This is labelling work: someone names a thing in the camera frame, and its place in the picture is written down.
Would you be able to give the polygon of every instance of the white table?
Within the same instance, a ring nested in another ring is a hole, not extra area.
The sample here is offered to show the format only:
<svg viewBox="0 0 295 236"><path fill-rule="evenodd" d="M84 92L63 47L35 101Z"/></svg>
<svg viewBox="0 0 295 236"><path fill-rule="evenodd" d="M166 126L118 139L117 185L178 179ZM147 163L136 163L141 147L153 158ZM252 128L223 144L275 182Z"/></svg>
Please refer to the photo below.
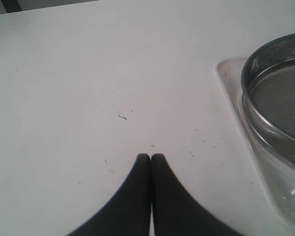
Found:
<svg viewBox="0 0 295 236"><path fill-rule="evenodd" d="M293 235L215 72L293 32L285 0L101 0L0 15L0 236L69 233L142 152L164 153L239 232Z"/></svg>

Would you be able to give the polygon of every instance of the transparent tray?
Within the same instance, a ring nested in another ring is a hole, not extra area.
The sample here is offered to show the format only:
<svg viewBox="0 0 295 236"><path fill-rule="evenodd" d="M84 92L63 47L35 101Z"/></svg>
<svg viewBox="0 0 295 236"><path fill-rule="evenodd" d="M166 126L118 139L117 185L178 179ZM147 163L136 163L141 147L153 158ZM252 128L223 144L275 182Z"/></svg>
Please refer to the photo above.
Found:
<svg viewBox="0 0 295 236"><path fill-rule="evenodd" d="M223 61L217 71L226 99L230 100L236 120L253 150L253 163L257 164L257 172L262 175L260 178L267 198L283 223L295 232L295 169L283 163L276 153L251 132L243 114L240 76L246 60L247 58Z"/></svg>

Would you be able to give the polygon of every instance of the black object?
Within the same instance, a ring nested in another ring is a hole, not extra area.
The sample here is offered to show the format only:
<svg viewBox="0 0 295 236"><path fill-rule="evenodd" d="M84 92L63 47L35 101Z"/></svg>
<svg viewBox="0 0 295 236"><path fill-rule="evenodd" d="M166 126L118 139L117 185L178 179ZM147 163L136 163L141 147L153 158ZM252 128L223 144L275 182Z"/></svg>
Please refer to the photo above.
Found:
<svg viewBox="0 0 295 236"><path fill-rule="evenodd" d="M151 216L151 164L139 154L110 201L69 236L148 236Z"/></svg>
<svg viewBox="0 0 295 236"><path fill-rule="evenodd" d="M7 13L22 11L17 0L0 0Z"/></svg>
<svg viewBox="0 0 295 236"><path fill-rule="evenodd" d="M155 236L239 236L184 189L162 154L152 156Z"/></svg>

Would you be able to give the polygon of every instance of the metal sieve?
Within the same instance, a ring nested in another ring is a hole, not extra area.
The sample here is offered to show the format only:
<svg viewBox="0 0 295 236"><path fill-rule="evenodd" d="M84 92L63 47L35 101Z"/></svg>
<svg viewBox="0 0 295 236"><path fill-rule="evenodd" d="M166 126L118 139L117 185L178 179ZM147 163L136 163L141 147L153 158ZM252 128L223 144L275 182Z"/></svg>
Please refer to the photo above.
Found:
<svg viewBox="0 0 295 236"><path fill-rule="evenodd" d="M251 129L295 167L295 34L258 49L243 68L241 87Z"/></svg>

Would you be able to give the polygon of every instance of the mesh screen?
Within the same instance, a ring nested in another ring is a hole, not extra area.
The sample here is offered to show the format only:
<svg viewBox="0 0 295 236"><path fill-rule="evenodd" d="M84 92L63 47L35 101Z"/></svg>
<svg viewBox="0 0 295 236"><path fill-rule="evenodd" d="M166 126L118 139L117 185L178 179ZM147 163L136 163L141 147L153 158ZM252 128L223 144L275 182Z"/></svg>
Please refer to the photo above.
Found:
<svg viewBox="0 0 295 236"><path fill-rule="evenodd" d="M264 76L255 84L251 98L268 120L295 137L295 66Z"/></svg>

